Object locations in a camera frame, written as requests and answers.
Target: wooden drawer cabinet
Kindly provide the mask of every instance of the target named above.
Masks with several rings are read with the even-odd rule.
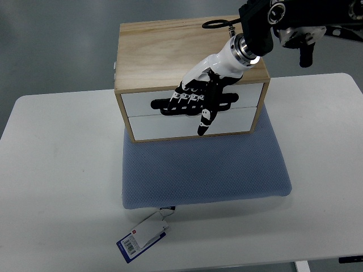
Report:
[[[211,19],[215,18],[121,25],[115,95],[133,142],[199,137],[200,115],[164,116],[151,102],[169,99],[188,70],[222,49],[229,39],[227,29],[201,28]],[[218,112],[203,137],[253,132],[269,80],[261,59],[237,84],[227,86],[223,92],[238,94],[239,99],[229,110]]]

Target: blue seat cushion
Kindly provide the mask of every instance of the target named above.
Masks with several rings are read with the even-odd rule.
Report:
[[[287,196],[291,189],[265,107],[252,134],[132,143],[125,130],[126,209]]]

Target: white robotic hand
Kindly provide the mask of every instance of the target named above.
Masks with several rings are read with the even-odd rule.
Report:
[[[218,111],[227,110],[238,99],[222,95],[224,87],[239,81],[259,59],[248,50],[242,34],[233,36],[218,54],[209,55],[185,74],[167,110],[185,109],[187,115],[202,113],[198,135],[204,135]]]

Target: white drawer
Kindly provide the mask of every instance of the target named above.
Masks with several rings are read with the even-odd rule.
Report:
[[[237,102],[231,104],[231,109],[257,107],[263,83],[233,85],[224,88],[223,93],[238,94]],[[128,117],[161,114],[160,110],[152,109],[151,101],[171,98],[172,91],[124,93],[121,95]]]
[[[235,108],[218,112],[216,119],[205,135],[250,131],[256,107]],[[129,117],[136,141],[174,137],[197,136],[200,123],[198,116],[134,116]]]

